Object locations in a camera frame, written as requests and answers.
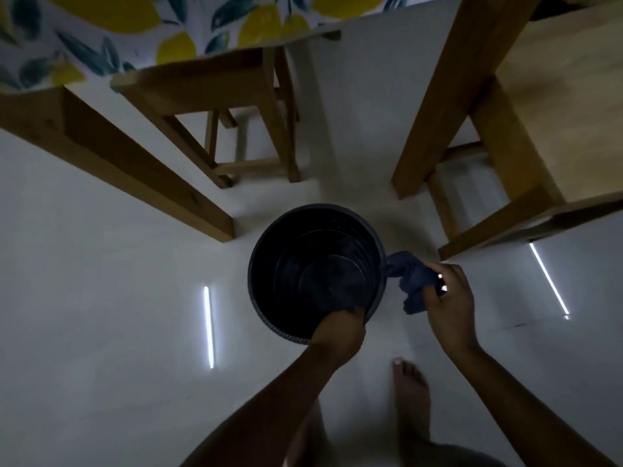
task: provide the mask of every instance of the floral tablecloth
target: floral tablecloth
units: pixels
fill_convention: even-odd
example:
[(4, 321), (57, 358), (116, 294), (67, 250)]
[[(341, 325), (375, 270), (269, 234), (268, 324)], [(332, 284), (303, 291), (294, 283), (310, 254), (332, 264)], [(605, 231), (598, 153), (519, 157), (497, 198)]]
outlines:
[(430, 0), (0, 0), (0, 91), (300, 37)]

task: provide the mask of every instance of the stool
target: stool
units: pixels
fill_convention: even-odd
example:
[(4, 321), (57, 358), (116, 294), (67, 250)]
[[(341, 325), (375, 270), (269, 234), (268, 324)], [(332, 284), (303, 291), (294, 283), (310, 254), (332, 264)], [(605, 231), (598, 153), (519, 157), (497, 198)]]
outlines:
[(623, 1), (530, 23), (471, 107), (510, 203), (460, 230), (433, 170), (448, 237), (441, 259), (500, 240), (535, 240), (623, 209)]
[[(276, 74), (279, 87), (274, 86)], [(110, 87), (121, 93), (219, 188), (232, 186), (229, 174), (284, 171), (300, 181), (295, 157), (292, 78), (283, 46), (232, 52), (215, 58), (157, 66), (117, 75)], [(277, 101), (284, 101), (287, 124)], [(278, 158), (217, 164), (217, 125), (236, 127), (230, 108), (256, 106)], [(201, 146), (175, 117), (208, 112), (206, 142)]]

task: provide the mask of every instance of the hand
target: hand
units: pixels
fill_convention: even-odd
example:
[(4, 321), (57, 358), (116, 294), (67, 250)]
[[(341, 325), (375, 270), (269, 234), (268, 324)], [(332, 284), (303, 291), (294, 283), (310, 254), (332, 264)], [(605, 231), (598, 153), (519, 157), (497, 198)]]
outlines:
[(479, 349), (474, 323), (473, 295), (458, 265), (426, 264), (444, 278), (448, 291), (440, 297), (433, 286), (422, 291), (432, 331), (450, 358)]
[(361, 349), (366, 335), (364, 314), (363, 308), (329, 313), (314, 331), (310, 347), (323, 350), (335, 369), (338, 369)]

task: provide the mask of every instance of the forearm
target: forearm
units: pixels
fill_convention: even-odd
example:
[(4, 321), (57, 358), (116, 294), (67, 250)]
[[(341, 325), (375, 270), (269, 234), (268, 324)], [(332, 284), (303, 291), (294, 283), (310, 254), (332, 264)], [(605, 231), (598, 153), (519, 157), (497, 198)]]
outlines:
[(216, 428), (182, 466), (281, 466), (300, 424), (336, 368), (321, 349), (309, 346)]
[(483, 350), (451, 359), (527, 467), (614, 465)]

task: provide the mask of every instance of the person's right arm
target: person's right arm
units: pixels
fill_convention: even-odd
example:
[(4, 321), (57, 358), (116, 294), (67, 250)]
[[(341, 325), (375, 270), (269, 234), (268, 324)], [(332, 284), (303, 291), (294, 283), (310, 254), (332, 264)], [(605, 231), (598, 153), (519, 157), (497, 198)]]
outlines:
[(424, 289), (432, 330), (526, 466), (615, 466), (480, 347), (473, 295), (461, 267), (427, 265), (448, 288), (441, 298), (432, 286)]

